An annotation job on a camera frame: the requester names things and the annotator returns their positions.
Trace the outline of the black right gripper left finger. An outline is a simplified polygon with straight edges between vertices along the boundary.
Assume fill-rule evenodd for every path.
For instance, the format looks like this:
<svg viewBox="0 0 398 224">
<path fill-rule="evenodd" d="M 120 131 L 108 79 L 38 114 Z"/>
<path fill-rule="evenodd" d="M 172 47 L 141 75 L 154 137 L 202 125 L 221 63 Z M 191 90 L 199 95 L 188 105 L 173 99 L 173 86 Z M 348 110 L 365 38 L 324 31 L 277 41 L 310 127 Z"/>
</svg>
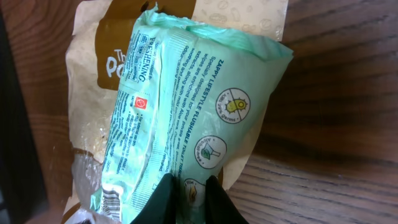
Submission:
<svg viewBox="0 0 398 224">
<path fill-rule="evenodd" d="M 175 177 L 165 174 L 145 207 L 131 224 L 176 224 Z"/>
</svg>

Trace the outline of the teal wet wipes pack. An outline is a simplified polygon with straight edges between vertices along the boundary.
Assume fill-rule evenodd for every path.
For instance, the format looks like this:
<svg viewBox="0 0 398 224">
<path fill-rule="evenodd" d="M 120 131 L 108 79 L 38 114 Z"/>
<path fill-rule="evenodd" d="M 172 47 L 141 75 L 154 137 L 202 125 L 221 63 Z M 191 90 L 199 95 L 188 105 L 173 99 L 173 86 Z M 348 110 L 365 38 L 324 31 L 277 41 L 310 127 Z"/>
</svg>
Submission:
<svg viewBox="0 0 398 224">
<path fill-rule="evenodd" d="M 293 52 L 268 37 L 160 13 L 136 20 L 92 210 L 137 220 L 176 178 L 179 223 L 205 222 L 205 184 L 260 120 Z"/>
</svg>

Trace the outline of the brown nut snack bag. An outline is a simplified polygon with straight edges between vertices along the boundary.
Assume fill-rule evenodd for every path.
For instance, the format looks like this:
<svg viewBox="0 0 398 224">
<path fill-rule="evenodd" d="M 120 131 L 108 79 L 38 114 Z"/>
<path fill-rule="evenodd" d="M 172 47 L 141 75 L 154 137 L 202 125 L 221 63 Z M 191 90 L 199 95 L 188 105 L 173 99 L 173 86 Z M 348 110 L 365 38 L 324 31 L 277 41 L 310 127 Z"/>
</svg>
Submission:
<svg viewBox="0 0 398 224">
<path fill-rule="evenodd" d="M 153 8 L 190 19 L 190 7 L 183 1 L 83 1 L 76 9 L 73 38 L 65 57 L 69 138 L 75 149 L 87 153 L 87 162 L 76 161 L 73 176 L 80 200 L 90 210 L 91 196 L 101 188 L 111 118 L 132 30 L 137 18 Z M 225 192 L 242 173 L 265 113 L 214 175 Z"/>
</svg>

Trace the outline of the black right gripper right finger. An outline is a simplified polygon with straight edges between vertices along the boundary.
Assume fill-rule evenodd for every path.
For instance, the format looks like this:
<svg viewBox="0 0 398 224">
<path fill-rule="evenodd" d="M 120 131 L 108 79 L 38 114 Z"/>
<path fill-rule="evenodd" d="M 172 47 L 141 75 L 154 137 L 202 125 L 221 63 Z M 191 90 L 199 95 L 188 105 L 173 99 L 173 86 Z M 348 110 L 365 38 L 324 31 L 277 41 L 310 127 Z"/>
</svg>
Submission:
<svg viewBox="0 0 398 224">
<path fill-rule="evenodd" d="M 206 224 L 248 224 L 213 175 L 206 181 L 205 222 Z"/>
</svg>

